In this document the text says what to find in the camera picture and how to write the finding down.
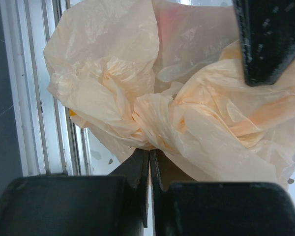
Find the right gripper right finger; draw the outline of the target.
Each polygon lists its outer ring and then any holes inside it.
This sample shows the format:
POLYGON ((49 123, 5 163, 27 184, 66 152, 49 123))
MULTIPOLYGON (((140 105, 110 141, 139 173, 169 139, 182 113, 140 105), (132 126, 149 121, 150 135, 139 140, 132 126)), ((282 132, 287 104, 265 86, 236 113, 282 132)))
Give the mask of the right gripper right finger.
POLYGON ((157 236, 295 236, 295 207, 271 182, 198 182, 150 152, 157 236))

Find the orange translucent plastic bag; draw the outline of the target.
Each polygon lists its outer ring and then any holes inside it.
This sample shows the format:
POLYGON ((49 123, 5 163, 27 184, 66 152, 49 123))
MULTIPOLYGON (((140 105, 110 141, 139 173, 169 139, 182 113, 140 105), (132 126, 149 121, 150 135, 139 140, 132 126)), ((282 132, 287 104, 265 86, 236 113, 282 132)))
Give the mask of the orange translucent plastic bag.
POLYGON ((244 81, 234 8, 85 0, 45 49, 48 91, 120 161, 159 149, 198 181, 270 181, 295 169, 295 59, 244 81))

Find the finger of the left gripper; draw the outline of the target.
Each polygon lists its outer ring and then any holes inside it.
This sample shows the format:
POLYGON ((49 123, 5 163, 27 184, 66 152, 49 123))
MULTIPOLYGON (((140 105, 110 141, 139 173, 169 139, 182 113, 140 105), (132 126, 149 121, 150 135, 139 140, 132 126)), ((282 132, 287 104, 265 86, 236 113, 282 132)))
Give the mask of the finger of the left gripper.
POLYGON ((295 59, 295 0, 233 2, 248 86, 273 85, 295 59))

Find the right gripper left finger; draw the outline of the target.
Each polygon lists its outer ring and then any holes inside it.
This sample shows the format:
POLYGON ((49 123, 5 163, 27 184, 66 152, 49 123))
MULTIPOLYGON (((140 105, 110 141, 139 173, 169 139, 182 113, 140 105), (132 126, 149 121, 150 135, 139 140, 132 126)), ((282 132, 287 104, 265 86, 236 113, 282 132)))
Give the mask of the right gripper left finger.
POLYGON ((148 225, 149 152, 106 176, 12 181, 0 197, 0 236, 141 236, 148 225))

